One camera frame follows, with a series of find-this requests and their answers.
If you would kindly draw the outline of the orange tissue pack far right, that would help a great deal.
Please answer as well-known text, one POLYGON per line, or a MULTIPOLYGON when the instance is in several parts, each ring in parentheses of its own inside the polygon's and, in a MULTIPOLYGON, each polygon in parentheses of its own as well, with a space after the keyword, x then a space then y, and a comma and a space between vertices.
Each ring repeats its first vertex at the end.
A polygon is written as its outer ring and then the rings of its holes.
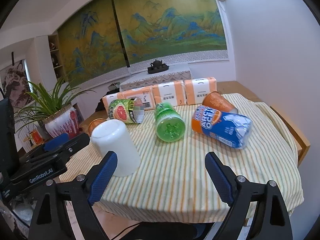
POLYGON ((184 80, 187 104, 201 104, 207 94, 217 91, 216 83, 217 81, 214 77, 184 80))

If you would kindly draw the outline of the green plastic bottle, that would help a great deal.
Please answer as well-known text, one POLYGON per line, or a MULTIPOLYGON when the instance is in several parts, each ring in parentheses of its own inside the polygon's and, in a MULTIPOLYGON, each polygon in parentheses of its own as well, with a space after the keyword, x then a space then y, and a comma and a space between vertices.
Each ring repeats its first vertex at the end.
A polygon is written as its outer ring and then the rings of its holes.
POLYGON ((176 142, 184 136, 185 122, 170 103, 158 103, 155 108, 155 129, 159 139, 168 143, 176 142))

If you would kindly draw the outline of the ink tree wall scroll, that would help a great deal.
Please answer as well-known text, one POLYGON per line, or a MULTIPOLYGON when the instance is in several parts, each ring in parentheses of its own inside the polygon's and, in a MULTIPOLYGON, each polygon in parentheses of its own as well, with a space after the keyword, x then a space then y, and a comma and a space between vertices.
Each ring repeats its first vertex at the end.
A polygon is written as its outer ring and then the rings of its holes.
POLYGON ((1 84, 5 96, 8 96, 14 108, 23 108, 33 101, 27 94, 30 92, 30 83, 25 70, 25 60, 15 62, 1 70, 1 84))

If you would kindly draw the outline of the orange tissue pack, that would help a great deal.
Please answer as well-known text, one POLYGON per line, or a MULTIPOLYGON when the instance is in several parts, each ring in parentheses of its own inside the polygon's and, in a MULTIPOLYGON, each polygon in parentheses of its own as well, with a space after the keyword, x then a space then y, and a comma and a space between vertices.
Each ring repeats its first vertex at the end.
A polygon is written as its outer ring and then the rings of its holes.
POLYGON ((183 106, 187 104, 185 86, 182 80, 153 85, 153 96, 155 102, 170 103, 172 106, 183 106))
POLYGON ((214 77, 184 80, 187 104, 201 104, 207 94, 217 91, 216 83, 217 81, 214 77))
POLYGON ((125 99, 122 92, 108 94, 108 95, 103 96, 102 101, 103 101, 105 109, 108 111, 108 108, 109 108, 111 102, 114 100, 117 100, 117 99, 125 99))
POLYGON ((153 110, 156 108, 152 86, 123 91, 123 96, 126 99, 131 99, 131 98, 140 99, 144 105, 145 110, 153 110))

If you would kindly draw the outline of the wooden wall shelf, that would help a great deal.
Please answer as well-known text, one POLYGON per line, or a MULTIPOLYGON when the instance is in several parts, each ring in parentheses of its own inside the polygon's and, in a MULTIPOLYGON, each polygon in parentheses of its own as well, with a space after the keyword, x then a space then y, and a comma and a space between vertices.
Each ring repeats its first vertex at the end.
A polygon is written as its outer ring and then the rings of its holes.
POLYGON ((52 35, 49 35, 48 42, 53 70, 55 72, 56 78, 59 79, 61 77, 65 77, 66 71, 64 69, 63 60, 61 57, 58 33, 53 33, 52 35))

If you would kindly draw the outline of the black teapot set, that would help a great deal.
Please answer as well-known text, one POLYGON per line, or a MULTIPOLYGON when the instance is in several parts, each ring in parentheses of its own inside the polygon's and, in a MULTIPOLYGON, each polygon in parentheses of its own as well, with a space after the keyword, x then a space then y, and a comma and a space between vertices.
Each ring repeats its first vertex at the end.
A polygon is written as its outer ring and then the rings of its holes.
POLYGON ((162 60, 155 60, 150 63, 148 67, 148 74, 156 74, 160 72, 164 72, 169 69, 169 66, 162 62, 162 60))

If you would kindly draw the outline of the green landscape wall painting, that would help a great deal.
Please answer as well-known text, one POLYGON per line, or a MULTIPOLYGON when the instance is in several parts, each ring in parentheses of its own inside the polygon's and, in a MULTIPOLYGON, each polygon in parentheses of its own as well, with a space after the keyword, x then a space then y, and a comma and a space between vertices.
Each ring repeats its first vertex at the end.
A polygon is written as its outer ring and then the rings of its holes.
POLYGON ((216 0, 93 0, 57 31, 73 86, 145 70, 228 58, 216 0))

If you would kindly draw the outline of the green spider plant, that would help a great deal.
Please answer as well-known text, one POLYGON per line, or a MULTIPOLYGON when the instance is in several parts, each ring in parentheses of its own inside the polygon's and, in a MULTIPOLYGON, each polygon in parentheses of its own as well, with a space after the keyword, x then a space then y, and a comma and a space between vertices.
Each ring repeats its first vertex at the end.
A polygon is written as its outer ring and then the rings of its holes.
POLYGON ((92 89, 72 87, 65 76, 58 78, 54 88, 50 91, 47 91, 41 83, 29 81, 28 84, 33 90, 26 94, 34 100, 34 104, 24 106, 16 112, 16 121, 23 122, 19 130, 38 121, 44 122, 63 107, 70 105, 78 96, 93 92, 92 89))

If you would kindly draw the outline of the orange tissue pack far left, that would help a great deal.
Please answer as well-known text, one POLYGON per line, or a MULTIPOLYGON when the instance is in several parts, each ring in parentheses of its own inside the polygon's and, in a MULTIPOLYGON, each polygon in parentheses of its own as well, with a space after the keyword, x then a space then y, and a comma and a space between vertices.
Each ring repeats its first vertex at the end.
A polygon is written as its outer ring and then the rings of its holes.
POLYGON ((108 111, 108 108, 109 108, 111 102, 114 100, 117 100, 117 99, 125 99, 122 92, 108 94, 108 95, 103 96, 102 101, 103 101, 105 109, 108 111))

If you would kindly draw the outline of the white ceramic cup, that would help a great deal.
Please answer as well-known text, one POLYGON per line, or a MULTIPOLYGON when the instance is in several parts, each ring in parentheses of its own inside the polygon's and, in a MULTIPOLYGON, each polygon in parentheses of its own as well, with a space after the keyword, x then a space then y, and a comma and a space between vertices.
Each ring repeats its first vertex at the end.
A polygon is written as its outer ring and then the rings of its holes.
POLYGON ((92 131, 91 143, 102 157, 109 151, 116 153, 118 159, 114 173, 116 177, 130 176, 140 166, 140 155, 125 123, 120 120, 112 119, 99 124, 92 131))

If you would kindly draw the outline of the lace table runner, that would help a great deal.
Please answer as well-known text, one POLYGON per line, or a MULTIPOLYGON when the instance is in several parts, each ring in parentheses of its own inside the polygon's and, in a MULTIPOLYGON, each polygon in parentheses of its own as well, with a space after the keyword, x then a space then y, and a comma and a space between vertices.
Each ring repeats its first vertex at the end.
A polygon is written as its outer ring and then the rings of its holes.
POLYGON ((152 86, 160 83, 190 80, 192 79, 190 70, 161 72, 157 74, 143 74, 133 76, 120 84, 120 91, 131 90, 135 88, 142 88, 152 86))

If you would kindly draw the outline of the orange patterned paper cup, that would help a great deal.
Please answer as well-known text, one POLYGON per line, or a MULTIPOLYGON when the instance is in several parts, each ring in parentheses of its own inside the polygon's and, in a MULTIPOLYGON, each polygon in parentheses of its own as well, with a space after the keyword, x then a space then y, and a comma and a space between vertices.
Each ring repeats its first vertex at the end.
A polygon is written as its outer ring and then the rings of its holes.
POLYGON ((88 126, 88 134, 89 134, 89 136, 92 135, 92 132, 94 131, 94 129, 97 126, 99 126, 100 124, 102 124, 105 121, 106 121, 106 119, 104 119, 104 118, 97 118, 97 119, 93 120, 88 126))

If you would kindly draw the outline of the striped tablecloth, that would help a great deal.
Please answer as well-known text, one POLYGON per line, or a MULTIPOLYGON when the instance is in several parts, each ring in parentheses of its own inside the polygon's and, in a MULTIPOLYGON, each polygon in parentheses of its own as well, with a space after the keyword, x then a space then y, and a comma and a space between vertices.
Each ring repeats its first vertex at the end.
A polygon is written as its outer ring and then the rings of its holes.
POLYGON ((144 222, 210 223, 222 221, 228 212, 206 171, 204 159, 215 152, 237 175, 251 182, 274 180, 289 211, 304 200, 298 170, 298 150, 280 117, 263 102, 238 93, 227 94, 240 114, 253 122, 247 145, 233 149, 194 132, 194 105, 176 108, 187 128, 183 139, 166 143, 156 135, 153 111, 141 124, 127 129, 140 154, 140 166, 127 177, 112 177, 97 205, 112 214, 144 222))

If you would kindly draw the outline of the white purple flower pot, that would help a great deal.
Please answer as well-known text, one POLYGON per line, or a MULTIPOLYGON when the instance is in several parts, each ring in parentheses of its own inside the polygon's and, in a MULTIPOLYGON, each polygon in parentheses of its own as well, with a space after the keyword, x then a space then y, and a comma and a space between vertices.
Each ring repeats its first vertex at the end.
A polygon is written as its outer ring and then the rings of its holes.
POLYGON ((69 139, 79 134, 79 123, 75 108, 71 105, 65 105, 58 112, 44 119, 46 131, 53 138, 66 133, 69 139))

